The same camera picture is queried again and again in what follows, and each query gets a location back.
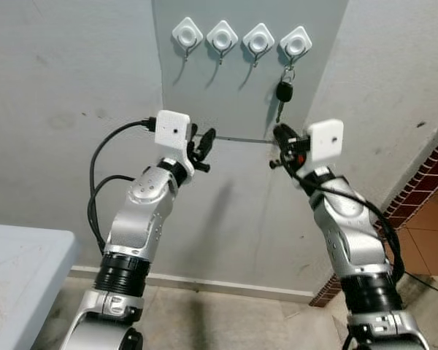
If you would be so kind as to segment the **white diamond wall hook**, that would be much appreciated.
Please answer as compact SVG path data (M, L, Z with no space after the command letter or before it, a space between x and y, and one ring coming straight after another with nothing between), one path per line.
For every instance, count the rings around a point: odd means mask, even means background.
M239 41L238 34L233 30L227 20L220 20L215 27L205 36L206 43L218 54L217 63L222 66L223 59L236 46Z
M252 67L258 66L259 60L269 51L273 51L275 44L275 37L265 23L257 23L242 37L242 46L252 54Z
M292 69L295 62L307 54L313 46L312 40L304 26L298 26L284 36L279 44L287 59L286 69Z
M172 38L183 49L183 60L188 61L190 53L204 41L204 34L191 17L184 17L172 29Z

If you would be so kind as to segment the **white skirting board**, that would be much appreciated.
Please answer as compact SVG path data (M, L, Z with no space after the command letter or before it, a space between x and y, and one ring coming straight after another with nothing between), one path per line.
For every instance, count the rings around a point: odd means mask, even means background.
M275 289L274 287L256 286L256 284L237 284L198 278L166 276L166 274L159 273L149 273L146 277L146 284L152 284L152 286L156 287L170 287L170 289L189 289L258 299L293 301L293 303L309 303L316 295L310 291Z

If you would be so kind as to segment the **white plastic folding table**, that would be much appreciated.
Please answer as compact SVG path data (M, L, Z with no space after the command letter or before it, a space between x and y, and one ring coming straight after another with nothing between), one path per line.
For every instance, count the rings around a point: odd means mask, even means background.
M72 231L0 225L0 350L30 350L79 250Z

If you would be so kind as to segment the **red brick tile border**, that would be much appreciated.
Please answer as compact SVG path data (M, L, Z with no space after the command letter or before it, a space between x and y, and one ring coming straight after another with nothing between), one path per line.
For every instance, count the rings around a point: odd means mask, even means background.
M438 292L438 144L390 201L386 217L401 239L404 280Z

